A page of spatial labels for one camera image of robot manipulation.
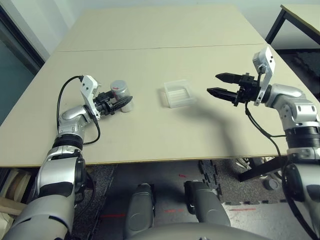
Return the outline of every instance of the wire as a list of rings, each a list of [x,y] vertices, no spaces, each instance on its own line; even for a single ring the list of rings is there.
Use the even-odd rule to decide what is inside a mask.
[[[256,83],[256,93],[259,94],[260,91],[260,79],[261,79],[261,75],[262,75],[262,71],[260,71],[258,73],[258,79],[257,79],[257,83]]]
[[[275,141],[272,138],[278,138],[278,137],[285,137],[286,135],[271,135],[268,132],[266,132],[254,119],[254,117],[251,115],[249,109],[248,109],[248,101],[245,102],[245,114],[248,116],[250,122],[266,137],[268,138],[273,145],[276,148],[277,154],[279,157],[281,157],[280,150],[278,145],[275,143]],[[308,225],[304,217],[302,216],[300,210],[298,209],[295,201],[289,196],[288,189],[286,186],[286,167],[289,164],[289,160],[286,161],[286,163],[283,165],[281,171],[282,171],[282,189],[285,196],[285,199],[293,213],[293,215],[296,217],[298,222],[301,224],[305,232],[313,239],[313,240],[320,240],[320,238],[317,237],[316,233],[311,229],[311,227]]]
[[[65,87],[68,85],[68,83],[70,83],[72,80],[74,79],[79,79],[80,81],[82,81],[83,79],[83,76],[73,76],[71,77],[70,79],[68,79],[62,86],[61,90],[60,90],[60,93],[59,93],[59,96],[58,96],[58,101],[57,101],[57,104],[56,104],[56,129],[59,130],[59,115],[60,115],[60,102],[61,102],[61,97],[62,97],[62,94],[64,92],[64,89]],[[90,117],[92,118],[95,126],[96,126],[96,129],[98,131],[98,136],[95,140],[93,141],[90,141],[90,142],[85,142],[83,145],[89,145],[89,144],[93,144],[95,142],[97,142],[99,139],[100,139],[100,136],[101,136],[101,132],[100,132],[100,127],[99,127],[99,124],[98,124],[98,120],[96,118],[96,116],[92,115],[88,106],[84,105],[84,108],[86,109],[86,111],[88,112],[88,114],[90,115]]]
[[[286,135],[271,135],[270,133],[265,131],[257,123],[257,121],[254,119],[254,117],[251,115],[251,112],[250,112],[250,110],[248,108],[248,101],[245,102],[244,107],[245,107],[245,114],[248,116],[250,122],[260,131],[260,133],[262,133],[267,139],[270,140],[270,142],[272,142],[272,144],[275,146],[275,149],[276,149],[276,152],[277,152],[278,156],[281,157],[279,147],[278,147],[278,145],[275,143],[275,141],[272,138],[285,137]]]
[[[84,214],[84,212],[88,210],[88,208],[91,206],[91,204],[94,201],[94,198],[96,196],[96,184],[88,172],[86,172],[86,176],[89,179],[89,181],[92,183],[91,197],[90,197],[90,200],[87,202],[87,204],[80,211],[80,213],[76,217],[74,217],[74,220],[79,219],[79,217],[81,217],[81,215]]]
[[[306,220],[304,219],[304,216],[302,216],[295,201],[289,196],[287,185],[286,185],[287,179],[285,177],[286,167],[287,167],[288,163],[289,162],[287,161],[287,163],[282,168],[282,176],[283,176],[282,177],[282,190],[283,190],[284,196],[286,198],[286,201],[287,201],[293,215],[298,220],[298,222],[301,224],[301,226],[303,227],[305,232],[310,236],[310,238],[312,238],[313,240],[320,240],[320,238],[317,237],[316,233],[311,229],[309,224],[306,222]]]
[[[66,81],[59,93],[58,96],[58,102],[56,104],[56,129],[59,129],[59,112],[60,112],[60,101],[61,101],[61,97],[62,97],[62,93],[64,92],[65,87],[68,85],[68,83],[70,83],[72,80],[74,79],[80,79],[82,76],[73,76],[70,79],[68,79],[68,81]]]
[[[96,116],[94,116],[94,115],[93,115],[93,118],[92,118],[92,119],[93,119],[93,122],[94,122],[94,124],[95,124],[95,126],[96,126],[96,129],[97,129],[97,131],[98,131],[98,136],[96,137],[95,140],[89,141],[89,142],[85,142],[83,145],[93,144],[93,143],[97,142],[97,141],[100,139],[101,132],[100,132],[100,127],[99,127],[99,124],[98,124],[98,120],[97,120]]]

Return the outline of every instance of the beige table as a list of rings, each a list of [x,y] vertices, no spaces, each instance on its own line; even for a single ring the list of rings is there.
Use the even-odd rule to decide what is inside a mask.
[[[87,164],[225,159],[272,156],[276,150],[249,122],[244,105],[212,97],[209,87],[236,91],[238,86],[214,78],[231,72],[257,75],[252,57],[264,44],[172,49],[56,52],[45,63],[0,127],[1,166],[39,166],[56,135],[56,103],[62,84],[70,77],[90,74],[107,91],[112,81],[125,80],[134,96],[134,110],[117,112],[99,121],[101,138],[83,148]],[[292,85],[320,104],[273,50],[276,61],[272,83]],[[164,82],[187,79],[197,103],[168,108]],[[79,82],[66,88],[61,111],[83,104]],[[282,125],[274,109],[250,106],[252,115],[272,134]],[[85,140],[96,137],[88,127]],[[285,154],[285,139],[277,139]]]
[[[230,4],[88,10],[58,52],[263,44]]]
[[[284,4],[265,38],[271,44],[285,20],[320,44],[320,4]]]

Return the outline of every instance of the white bracket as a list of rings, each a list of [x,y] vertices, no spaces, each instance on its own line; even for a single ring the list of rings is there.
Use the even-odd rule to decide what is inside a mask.
[[[98,88],[101,86],[92,76],[84,75],[81,83],[81,94],[83,96],[85,105],[87,105],[96,119],[100,119],[100,112],[96,109],[94,97],[96,96]]]
[[[274,74],[276,62],[268,46],[260,52],[257,52],[253,56],[252,61],[257,73],[262,72],[262,74],[265,74],[263,81],[260,81],[260,91],[254,101],[254,105],[259,106],[268,88],[271,77]]]

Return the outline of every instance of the metal table frame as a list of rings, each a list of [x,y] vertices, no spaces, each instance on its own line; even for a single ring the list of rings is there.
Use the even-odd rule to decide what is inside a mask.
[[[319,33],[310,29],[307,25],[303,24],[297,18],[288,13],[285,9],[281,9],[278,17],[276,18],[273,26],[271,27],[268,35],[265,38],[265,41],[268,44],[271,44],[275,39],[277,33],[279,32],[281,26],[284,24],[285,20],[288,20],[290,23],[295,25],[298,29],[308,35],[312,40],[320,45],[320,35]]]
[[[263,164],[253,167],[252,169],[240,173],[238,175],[239,181],[247,181],[251,179],[260,178],[263,175],[268,175],[279,171],[287,162],[287,156],[276,156],[275,158]]]

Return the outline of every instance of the black table leg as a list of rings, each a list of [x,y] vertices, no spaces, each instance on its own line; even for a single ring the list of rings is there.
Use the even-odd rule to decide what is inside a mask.
[[[279,32],[282,24],[284,24],[284,21],[285,21],[285,18],[284,18],[284,15],[285,15],[286,11],[281,9],[278,17],[276,18],[273,26],[271,27],[268,35],[266,36],[265,38],[265,41],[268,43],[268,44],[271,44],[272,41],[275,39],[277,33]]]
[[[279,171],[282,166],[286,163],[286,156],[276,156],[274,159],[267,161],[261,165],[258,165],[248,171],[240,173],[238,175],[240,182],[256,179],[261,177],[262,175],[267,175]]]

